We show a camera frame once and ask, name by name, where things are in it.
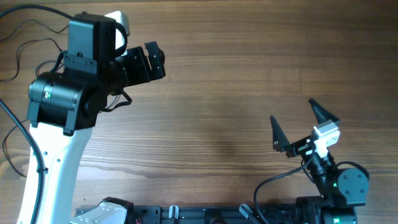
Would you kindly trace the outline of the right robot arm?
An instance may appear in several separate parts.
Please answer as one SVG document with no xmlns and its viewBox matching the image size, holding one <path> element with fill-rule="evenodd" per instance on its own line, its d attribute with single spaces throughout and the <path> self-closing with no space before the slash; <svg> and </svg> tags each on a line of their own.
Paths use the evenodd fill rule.
<svg viewBox="0 0 398 224">
<path fill-rule="evenodd" d="M 298 197 L 292 223 L 357 223 L 356 207 L 366 204 L 369 172 L 361 165 L 336 163 L 329 147 L 340 138 L 340 120 L 313 98 L 308 102 L 317 120 L 309 136 L 290 143 L 274 116 L 270 117 L 273 148 L 288 158 L 300 156 L 301 168 L 319 196 Z"/>
</svg>

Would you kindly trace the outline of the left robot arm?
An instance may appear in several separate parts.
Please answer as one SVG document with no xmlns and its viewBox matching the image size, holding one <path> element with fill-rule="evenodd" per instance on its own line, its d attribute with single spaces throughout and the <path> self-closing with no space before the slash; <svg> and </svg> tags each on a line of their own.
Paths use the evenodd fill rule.
<svg viewBox="0 0 398 224">
<path fill-rule="evenodd" d="M 128 21 L 82 12 L 70 19 L 63 72 L 41 73 L 29 87 L 30 153 L 19 223 L 68 223 L 83 151 L 108 96 L 165 76 L 157 43 L 127 47 Z"/>
</svg>

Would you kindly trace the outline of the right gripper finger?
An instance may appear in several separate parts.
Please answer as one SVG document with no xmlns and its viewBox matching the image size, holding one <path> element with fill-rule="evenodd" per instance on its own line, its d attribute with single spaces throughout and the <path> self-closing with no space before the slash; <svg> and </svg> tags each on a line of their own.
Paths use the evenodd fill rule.
<svg viewBox="0 0 398 224">
<path fill-rule="evenodd" d="M 315 115 L 315 118 L 318 122 L 318 124 L 324 123 L 328 120 L 331 120 L 335 124 L 339 124 L 340 120 L 331 112 L 326 110 L 323 106 L 321 106 L 316 100 L 313 98 L 310 98 L 308 100 L 310 103 L 310 106 L 312 107 L 313 113 Z"/>
<path fill-rule="evenodd" d="M 273 149 L 278 152 L 285 152 L 290 146 L 289 140 L 273 115 L 270 116 L 270 121 L 272 127 Z"/>
</svg>

